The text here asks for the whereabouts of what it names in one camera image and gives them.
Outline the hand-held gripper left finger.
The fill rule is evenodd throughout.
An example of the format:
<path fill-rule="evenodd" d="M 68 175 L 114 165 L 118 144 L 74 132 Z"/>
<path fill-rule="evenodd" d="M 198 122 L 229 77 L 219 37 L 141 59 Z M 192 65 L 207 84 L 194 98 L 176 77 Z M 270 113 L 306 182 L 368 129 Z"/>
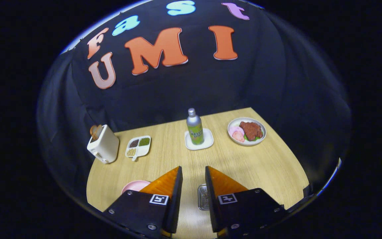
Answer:
<path fill-rule="evenodd" d="M 169 239 L 176 233 L 181 192 L 182 167 L 178 166 L 140 191 L 125 191 L 103 215 L 136 238 Z"/>

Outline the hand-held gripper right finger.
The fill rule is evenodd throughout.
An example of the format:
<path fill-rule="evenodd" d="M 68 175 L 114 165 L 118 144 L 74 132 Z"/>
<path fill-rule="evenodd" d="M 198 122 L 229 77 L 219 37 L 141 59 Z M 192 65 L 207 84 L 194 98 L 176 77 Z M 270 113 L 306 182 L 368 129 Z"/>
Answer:
<path fill-rule="evenodd" d="M 260 239 L 286 217 L 285 208 L 263 189 L 247 189 L 206 166 L 211 226 L 218 239 Z"/>

